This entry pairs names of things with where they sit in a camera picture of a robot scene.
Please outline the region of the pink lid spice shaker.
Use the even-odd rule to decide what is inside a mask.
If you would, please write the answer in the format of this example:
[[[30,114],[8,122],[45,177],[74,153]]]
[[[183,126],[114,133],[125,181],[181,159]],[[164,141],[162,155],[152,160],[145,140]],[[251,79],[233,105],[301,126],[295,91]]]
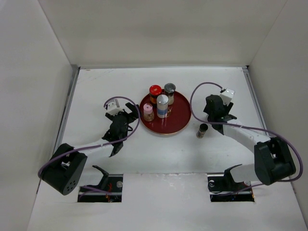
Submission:
[[[143,118],[147,122],[154,120],[153,106],[150,103],[145,103],[143,105]]]

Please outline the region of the silver lid tall jar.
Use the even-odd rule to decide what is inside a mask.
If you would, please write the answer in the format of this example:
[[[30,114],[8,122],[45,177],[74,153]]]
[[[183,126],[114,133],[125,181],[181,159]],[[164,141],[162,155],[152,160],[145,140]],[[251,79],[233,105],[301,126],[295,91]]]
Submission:
[[[156,99],[157,104],[157,116],[159,118],[165,118],[168,112],[168,97],[164,94],[161,94]]]

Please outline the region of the red lid chili sauce jar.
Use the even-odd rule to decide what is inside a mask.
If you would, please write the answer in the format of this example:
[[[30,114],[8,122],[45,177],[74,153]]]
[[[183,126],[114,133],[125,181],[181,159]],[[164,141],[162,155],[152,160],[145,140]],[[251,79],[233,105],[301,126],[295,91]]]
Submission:
[[[157,97],[162,93],[159,85],[152,85],[149,88],[150,102],[152,105],[157,105]]]

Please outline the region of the black top grinder bottle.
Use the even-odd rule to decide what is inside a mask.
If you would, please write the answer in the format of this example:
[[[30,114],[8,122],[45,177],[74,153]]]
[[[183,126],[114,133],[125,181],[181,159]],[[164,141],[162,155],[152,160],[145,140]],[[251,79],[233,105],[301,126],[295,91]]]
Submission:
[[[164,85],[165,95],[168,97],[168,105],[174,103],[174,93],[176,91],[176,86],[173,83],[167,83]]]

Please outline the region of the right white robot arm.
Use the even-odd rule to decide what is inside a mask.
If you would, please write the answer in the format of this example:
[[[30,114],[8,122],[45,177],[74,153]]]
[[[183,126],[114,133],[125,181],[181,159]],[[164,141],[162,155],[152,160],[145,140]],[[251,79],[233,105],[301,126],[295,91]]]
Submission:
[[[237,141],[254,155],[254,163],[239,164],[225,170],[223,185],[235,190],[244,181],[260,181],[271,185],[296,172],[296,167],[285,141],[245,129],[237,117],[229,114],[233,103],[225,103],[221,96],[210,95],[205,99],[207,121],[220,134]]]

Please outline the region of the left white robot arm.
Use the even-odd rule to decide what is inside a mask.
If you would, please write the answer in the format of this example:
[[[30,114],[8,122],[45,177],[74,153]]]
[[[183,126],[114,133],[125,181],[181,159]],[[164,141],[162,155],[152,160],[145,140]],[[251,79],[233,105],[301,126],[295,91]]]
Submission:
[[[132,129],[130,124],[134,121],[140,123],[139,105],[126,103],[126,107],[130,113],[118,107],[116,101],[106,104],[105,116],[111,121],[111,125],[104,136],[96,142],[80,147],[61,144],[51,159],[38,171],[38,177],[60,194],[70,194],[77,187],[89,157],[115,156],[123,148],[124,141],[137,130]]]

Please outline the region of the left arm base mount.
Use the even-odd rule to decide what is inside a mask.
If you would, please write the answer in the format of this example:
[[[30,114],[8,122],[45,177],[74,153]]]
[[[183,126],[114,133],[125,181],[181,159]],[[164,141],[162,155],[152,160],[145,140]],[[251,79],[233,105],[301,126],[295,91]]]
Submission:
[[[99,171],[95,184],[82,184],[79,188],[79,203],[121,203],[123,191],[123,174],[109,174],[99,166],[92,166]]]

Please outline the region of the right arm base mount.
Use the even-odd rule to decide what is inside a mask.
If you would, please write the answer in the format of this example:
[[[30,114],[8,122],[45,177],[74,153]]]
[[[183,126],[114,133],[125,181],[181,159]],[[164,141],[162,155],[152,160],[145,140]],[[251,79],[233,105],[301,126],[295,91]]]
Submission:
[[[250,182],[235,182],[231,177],[231,170],[237,166],[226,169],[223,173],[209,174],[207,176],[207,187],[211,202],[254,202],[252,189],[246,189]]]

